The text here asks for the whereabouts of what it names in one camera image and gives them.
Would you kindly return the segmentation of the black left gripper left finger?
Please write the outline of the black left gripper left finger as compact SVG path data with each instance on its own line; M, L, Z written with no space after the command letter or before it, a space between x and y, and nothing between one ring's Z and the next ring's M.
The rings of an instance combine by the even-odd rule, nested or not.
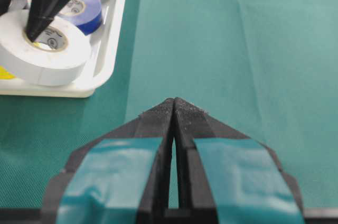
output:
M74 150L46 189L42 223L159 223L168 206L174 100Z

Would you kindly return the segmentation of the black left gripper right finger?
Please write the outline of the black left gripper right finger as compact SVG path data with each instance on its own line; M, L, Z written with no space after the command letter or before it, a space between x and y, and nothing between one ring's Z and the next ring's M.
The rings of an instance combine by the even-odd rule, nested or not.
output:
M174 99L179 206L193 223L303 223L294 177L268 146Z

